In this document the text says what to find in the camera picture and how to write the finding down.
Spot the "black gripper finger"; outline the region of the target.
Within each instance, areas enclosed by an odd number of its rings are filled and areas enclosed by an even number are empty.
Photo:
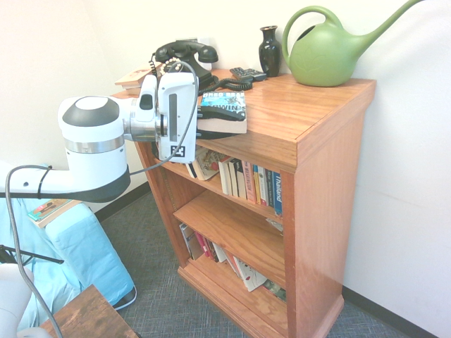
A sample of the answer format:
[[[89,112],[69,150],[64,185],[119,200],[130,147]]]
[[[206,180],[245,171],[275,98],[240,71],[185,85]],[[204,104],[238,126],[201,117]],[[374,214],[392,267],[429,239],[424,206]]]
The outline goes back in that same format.
[[[217,106],[198,106],[198,118],[243,121],[246,118],[246,114],[244,111],[229,111]]]
[[[196,132],[196,138],[197,139],[222,139],[229,137],[229,133],[224,132],[210,132],[210,131],[203,131],[203,130],[197,130]]]

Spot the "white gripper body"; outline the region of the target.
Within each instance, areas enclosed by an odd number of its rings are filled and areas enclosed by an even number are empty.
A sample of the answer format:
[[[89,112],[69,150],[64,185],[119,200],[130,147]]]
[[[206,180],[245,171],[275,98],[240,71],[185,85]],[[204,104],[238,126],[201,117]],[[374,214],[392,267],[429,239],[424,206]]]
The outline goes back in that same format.
[[[159,159],[190,163],[197,133],[196,80],[192,73],[167,73],[158,88]]]

